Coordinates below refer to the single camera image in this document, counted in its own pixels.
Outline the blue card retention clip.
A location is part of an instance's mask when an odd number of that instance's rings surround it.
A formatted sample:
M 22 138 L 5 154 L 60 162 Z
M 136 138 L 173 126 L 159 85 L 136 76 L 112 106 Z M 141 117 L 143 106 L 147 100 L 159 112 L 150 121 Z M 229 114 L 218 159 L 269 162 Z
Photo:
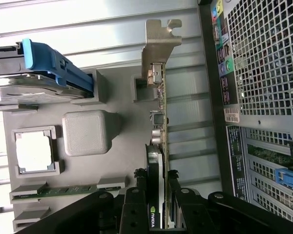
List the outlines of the blue card retention clip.
M 293 189 L 293 171 L 287 168 L 275 169 L 275 182 Z

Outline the open black PC case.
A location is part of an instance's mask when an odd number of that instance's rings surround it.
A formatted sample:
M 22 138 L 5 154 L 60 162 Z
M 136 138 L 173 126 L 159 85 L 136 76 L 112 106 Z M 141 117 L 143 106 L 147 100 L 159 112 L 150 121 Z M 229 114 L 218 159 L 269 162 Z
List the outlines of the open black PC case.
M 293 0 L 198 0 L 223 191 L 293 222 Z

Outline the hard disk with blue carrier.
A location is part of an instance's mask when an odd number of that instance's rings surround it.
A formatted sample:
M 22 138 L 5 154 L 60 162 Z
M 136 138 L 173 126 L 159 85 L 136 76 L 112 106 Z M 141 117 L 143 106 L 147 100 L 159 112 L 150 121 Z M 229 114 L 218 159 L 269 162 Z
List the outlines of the hard disk with blue carrier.
M 91 98 L 95 81 L 68 58 L 23 39 L 0 47 L 0 105 L 39 105 Z

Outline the green loose RAM stick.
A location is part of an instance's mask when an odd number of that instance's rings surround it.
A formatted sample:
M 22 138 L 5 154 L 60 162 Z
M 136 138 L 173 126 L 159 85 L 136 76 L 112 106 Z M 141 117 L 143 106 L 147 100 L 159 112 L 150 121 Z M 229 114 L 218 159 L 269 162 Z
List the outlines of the green loose RAM stick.
M 118 191 L 120 186 L 116 187 L 102 187 L 98 188 L 96 185 L 78 185 L 78 186 L 69 186 L 69 187 L 58 187 L 58 188 L 44 188 L 36 194 L 36 197 L 45 198 L 45 197 L 56 197 L 64 195 L 86 195 L 91 194 L 97 190 L 104 191 Z

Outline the silver CPU chip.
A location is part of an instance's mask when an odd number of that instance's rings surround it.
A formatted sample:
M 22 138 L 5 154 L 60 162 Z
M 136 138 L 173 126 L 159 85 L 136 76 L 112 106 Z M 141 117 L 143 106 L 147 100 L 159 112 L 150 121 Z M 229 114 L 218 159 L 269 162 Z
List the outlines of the silver CPU chip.
M 16 153 L 19 168 L 26 172 L 47 170 L 52 164 L 50 140 L 43 132 L 21 134 Z

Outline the grey plastic parts rack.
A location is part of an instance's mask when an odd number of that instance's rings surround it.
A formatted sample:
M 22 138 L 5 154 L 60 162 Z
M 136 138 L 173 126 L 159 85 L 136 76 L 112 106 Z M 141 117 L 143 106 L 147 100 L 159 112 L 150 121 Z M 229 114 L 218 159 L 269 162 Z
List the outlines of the grey plastic parts rack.
M 98 73 L 100 89 L 107 99 L 102 104 L 89 101 L 86 104 L 56 103 L 41 105 L 36 111 L 3 113 L 7 154 L 12 189 L 20 186 L 50 188 L 66 187 L 71 190 L 86 185 L 95 186 L 101 178 L 124 178 L 128 185 L 134 183 L 134 171 L 146 164 L 146 145 L 151 139 L 150 111 L 157 108 L 156 101 L 135 101 L 146 90 L 134 90 L 134 81 L 140 77 L 138 66 L 101 69 Z M 111 149 L 101 155 L 69 156 L 64 149 L 62 119 L 65 114 L 86 114 L 92 110 L 117 113 L 121 119 L 121 131 L 112 141 Z M 56 156 L 64 166 L 60 175 L 35 178 L 17 178 L 15 131 L 25 128 L 54 126 L 56 128 Z

